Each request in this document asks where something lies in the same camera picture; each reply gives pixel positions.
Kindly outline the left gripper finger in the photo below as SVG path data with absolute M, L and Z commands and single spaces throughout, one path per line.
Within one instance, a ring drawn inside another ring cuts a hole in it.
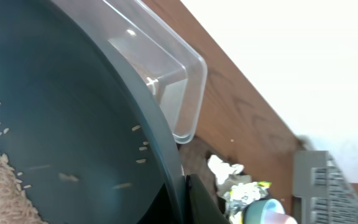
M 185 223 L 229 224 L 196 174 L 186 176 L 185 208 Z

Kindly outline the large blue plate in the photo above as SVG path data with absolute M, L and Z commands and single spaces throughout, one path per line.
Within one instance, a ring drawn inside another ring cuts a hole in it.
M 0 151 L 46 222 L 185 222 L 177 145 L 151 92 L 50 1 L 0 1 Z

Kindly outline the pile of white rice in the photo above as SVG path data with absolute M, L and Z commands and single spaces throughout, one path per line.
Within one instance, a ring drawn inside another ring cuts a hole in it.
M 0 97 L 0 223 L 136 223 L 153 169 L 120 91 L 45 85 Z

